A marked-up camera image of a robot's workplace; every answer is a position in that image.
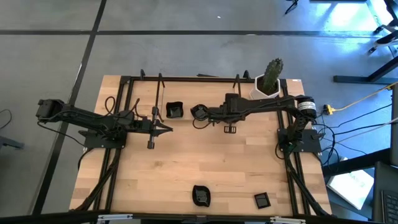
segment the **white pot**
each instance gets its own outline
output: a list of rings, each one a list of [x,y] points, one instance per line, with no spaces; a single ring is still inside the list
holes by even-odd
[[[254,81],[254,88],[250,91],[250,96],[252,99],[254,100],[260,100],[260,99],[270,99],[270,98],[275,98],[276,96],[279,96],[280,93],[280,80],[277,79],[277,83],[278,83],[278,90],[271,94],[271,95],[267,95],[265,93],[263,93],[262,91],[257,89],[257,81],[260,77],[263,77],[264,74],[259,75],[256,77],[255,81]]]

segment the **desk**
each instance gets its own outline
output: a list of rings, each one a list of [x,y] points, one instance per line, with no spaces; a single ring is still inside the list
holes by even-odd
[[[116,96],[120,76],[104,76],[95,113],[106,114],[104,101]],[[219,106],[232,83],[165,82],[160,89],[159,109],[164,124],[174,128],[155,139],[147,149],[148,135],[129,133],[121,151],[112,212],[209,215],[292,215],[284,162],[274,154],[279,128],[277,113],[252,114],[237,123],[236,134],[225,134],[223,125],[192,127],[190,108],[201,103]],[[301,80],[287,80],[289,94],[303,94]],[[241,83],[242,96],[249,98],[252,83]],[[130,105],[137,98],[138,113],[150,115],[157,82],[134,81]],[[126,91],[122,96],[124,106]],[[167,119],[166,102],[182,101],[184,117]],[[70,208],[79,206],[100,176],[104,149],[94,149],[81,162]],[[331,213],[322,168],[313,154],[301,153],[305,183],[324,210]],[[209,208],[192,202],[192,187],[205,185],[211,191]],[[108,192],[103,191],[100,208]],[[267,192],[271,207],[257,209],[254,195]],[[298,210],[303,213],[300,190],[295,188]]]

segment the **cactus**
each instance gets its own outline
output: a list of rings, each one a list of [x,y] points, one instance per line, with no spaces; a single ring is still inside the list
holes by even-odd
[[[267,95],[275,93],[275,83],[284,68],[282,59],[277,58],[269,62],[266,72],[262,77],[261,91]]]

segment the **small black object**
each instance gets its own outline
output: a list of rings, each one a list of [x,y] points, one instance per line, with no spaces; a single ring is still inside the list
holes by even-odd
[[[224,133],[235,134],[236,133],[236,127],[232,126],[231,124],[229,124],[229,126],[224,126]]]
[[[205,186],[193,186],[192,190],[193,203],[198,206],[210,206],[210,190]]]
[[[207,107],[205,105],[196,105],[191,108],[192,116],[198,121],[204,121],[207,119]]]
[[[271,206],[271,203],[269,203],[267,192],[255,195],[254,199],[256,199],[258,209]]]
[[[182,109],[182,102],[172,102],[166,103],[166,110],[167,114],[166,117],[168,118],[182,118],[184,115],[184,110]]]

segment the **cable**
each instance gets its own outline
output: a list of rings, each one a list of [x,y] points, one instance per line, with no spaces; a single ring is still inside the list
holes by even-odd
[[[51,129],[51,128],[48,128],[48,127],[45,127],[45,126],[43,126],[43,125],[41,125],[41,124],[40,124],[40,121],[38,121],[38,122],[37,122],[37,125],[39,125],[40,127],[44,128],[44,129],[47,129],[47,130],[53,131],[53,132],[55,132],[55,133],[62,134],[62,135],[64,135],[64,136],[66,136],[66,137],[70,137],[70,138],[71,138],[71,139],[73,139],[75,142],[77,142],[79,145],[81,145],[81,146],[85,147],[85,145],[83,145],[82,143],[80,143],[79,141],[77,141],[77,140],[76,140],[74,137],[71,137],[71,136],[69,136],[69,135],[67,135],[67,134],[61,133],[61,132],[59,132],[59,131],[56,131],[56,130],[54,130],[54,129]]]
[[[398,83],[398,82],[394,82],[393,84],[390,84],[390,85],[388,85],[388,86],[386,86],[386,87],[384,87],[384,88],[382,88],[382,89],[380,89],[380,90],[378,90],[378,91],[375,91],[374,93],[372,93],[372,94],[370,94],[370,95],[368,95],[368,96],[365,96],[364,98],[362,98],[362,99],[360,99],[360,100],[357,100],[357,101],[355,101],[354,103],[351,103],[351,104],[349,104],[349,105],[347,105],[347,106],[345,106],[345,107],[343,107],[343,108],[340,108],[340,109],[330,108],[330,109],[331,109],[332,112],[334,112],[334,111],[342,111],[342,110],[345,110],[345,109],[349,108],[350,106],[353,106],[353,105],[355,105],[355,104],[357,104],[357,103],[359,103],[359,102],[361,102],[361,101],[363,101],[363,100],[365,100],[365,99],[367,99],[367,98],[369,98],[369,97],[371,97],[371,96],[373,96],[373,95],[376,95],[376,94],[380,93],[381,91],[385,90],[386,88],[390,88],[390,87],[394,86],[394,85],[397,84],[397,83]]]
[[[276,157],[278,158],[278,159],[282,159],[282,160],[284,160],[285,158],[282,158],[282,157],[279,157],[278,156],[278,153],[277,153],[277,148],[278,148],[278,145],[279,145],[279,142],[276,144],[276,146],[275,146],[275,155],[276,155]],[[290,155],[292,154],[292,152],[293,152],[293,150],[295,149],[297,147],[297,145],[292,149],[292,150],[290,150],[288,153],[288,155],[287,155],[287,157],[290,157]]]
[[[389,107],[389,106],[391,106],[391,105],[392,105],[392,104],[387,105],[387,106],[383,106],[383,107],[378,108],[378,109],[376,109],[376,110],[374,110],[374,111],[368,112],[368,113],[366,113],[366,114],[362,114],[361,116],[358,116],[358,117],[356,117],[356,118],[353,118],[353,119],[351,119],[351,120],[349,120],[349,121],[345,121],[345,122],[339,124],[338,126],[334,126],[334,127],[330,127],[330,128],[339,128],[339,127],[340,127],[341,125],[343,125],[343,124],[349,123],[349,122],[354,121],[354,120],[356,120],[356,119],[358,119],[358,118],[362,118],[363,116],[366,116],[366,115],[369,115],[369,114],[371,114],[371,113],[377,112],[377,111],[379,111],[379,110],[381,110],[381,109],[384,109],[384,108],[387,108],[387,107]]]
[[[323,119],[323,113],[321,113],[321,118],[322,118],[322,124],[323,125],[325,125],[325,120]],[[325,130],[326,128],[322,128],[320,131],[319,131],[319,133],[323,130],[323,135],[322,135],[322,137],[321,137],[321,139],[320,139],[320,141],[323,139],[323,137],[326,135],[326,130]]]
[[[3,112],[5,112],[5,111],[8,111],[8,113],[10,114],[10,119],[7,121],[7,123],[6,123],[5,125],[1,126],[0,130],[2,130],[3,128],[5,128],[5,127],[11,122],[11,120],[12,120],[12,113],[11,113],[11,111],[10,111],[9,109],[4,109],[4,110],[0,111],[0,113],[3,113]]]
[[[276,156],[278,159],[284,159],[284,158],[278,156],[278,153],[277,153],[278,145],[279,145],[279,142],[277,142],[277,144],[276,144],[276,146],[275,146],[275,156]]]
[[[204,125],[203,127],[197,127],[197,126],[195,126],[195,121],[196,121],[196,120],[197,120],[197,119],[194,118],[193,121],[192,121],[192,126],[193,126],[194,128],[196,128],[196,129],[203,129],[203,128],[209,126],[209,124],[211,124],[211,122],[209,122],[209,123],[207,123],[206,125]]]
[[[83,157],[84,157],[86,154],[88,154],[89,152],[91,152],[91,150],[93,150],[93,149],[94,149],[94,148],[88,148],[88,149],[83,153],[83,155],[80,156],[79,162],[77,163],[77,170],[80,169],[80,163],[81,163],[81,160],[83,159]]]
[[[324,139],[324,140],[327,140],[327,141],[333,142],[332,140],[327,139],[327,138],[323,138],[323,139]],[[357,149],[353,149],[352,147],[348,147],[348,146],[346,146],[346,145],[343,145],[342,143],[337,143],[337,142],[336,142],[336,144],[339,144],[340,146],[346,147],[347,149],[351,149],[351,150],[354,150],[354,151],[357,151],[357,152],[362,152],[363,154],[367,155],[367,153],[364,152],[364,151],[357,150]]]
[[[108,109],[108,100],[109,99],[113,99],[113,105],[112,105],[112,108],[110,110]],[[108,112],[108,113],[106,115],[103,115],[103,116],[98,117],[98,118],[104,118],[104,117],[112,114],[112,110],[115,107],[115,105],[116,105],[116,100],[114,99],[114,97],[113,96],[107,97],[107,99],[105,100],[105,109],[106,109],[106,112]]]
[[[347,133],[350,133],[350,132],[353,132],[353,131],[357,131],[357,130],[360,130],[360,129],[364,129],[364,128],[373,128],[373,127],[382,126],[382,125],[384,125],[384,123],[383,123],[383,124],[373,124],[373,125],[369,125],[369,126],[363,126],[363,127],[356,128],[356,129],[352,129],[352,130],[345,131],[345,132],[342,132],[342,133],[336,133],[335,135],[347,134]]]
[[[324,152],[324,151],[326,151],[327,149],[331,149],[331,150],[329,151],[329,154],[328,154],[328,159],[322,164],[323,166],[324,166],[325,164],[328,164],[328,167],[329,167],[329,169],[330,169],[329,160],[330,160],[331,156],[333,155],[333,151],[335,151],[336,154],[337,154],[337,163],[339,163],[339,158],[340,158],[340,157],[339,157],[339,154],[338,154],[338,151],[335,149],[335,144],[336,144],[335,132],[334,132],[329,126],[327,126],[327,125],[325,125],[325,124],[313,124],[313,125],[324,126],[325,128],[329,129],[329,130],[331,131],[331,133],[332,133],[333,140],[332,140],[332,145],[331,145],[331,147],[328,146],[326,149],[323,149],[323,150],[322,150],[322,152]]]
[[[134,108],[134,112],[136,112],[137,117],[139,117],[139,118],[144,118],[144,116],[141,116],[140,114],[138,114],[138,112],[137,112],[137,107]]]
[[[345,141],[345,140],[347,140],[347,139],[350,139],[350,138],[353,138],[353,137],[356,137],[356,136],[359,136],[359,135],[362,135],[362,134],[365,134],[365,133],[369,133],[369,132],[374,131],[374,130],[376,130],[376,129],[382,128],[382,127],[384,127],[384,126],[386,126],[386,125],[388,125],[388,124],[393,123],[393,122],[396,121],[396,120],[398,120],[398,117],[396,117],[396,118],[390,120],[389,122],[387,122],[387,123],[385,123],[385,124],[382,124],[382,125],[379,126],[379,127],[376,127],[376,128],[373,128],[373,129],[370,129],[370,130],[368,130],[368,131],[364,131],[364,132],[361,132],[361,133],[358,133],[358,134],[354,134],[353,136],[350,136],[350,137],[348,137],[348,138],[344,138],[343,140],[340,140],[340,141],[338,141],[337,143],[340,143],[340,142]]]
[[[134,106],[132,106],[131,110],[130,110],[127,114],[125,114],[124,116],[118,116],[118,118],[125,118],[125,117],[127,117],[129,114],[131,114],[132,111],[136,109],[138,102],[139,102],[139,98],[137,98],[136,103],[134,104]]]

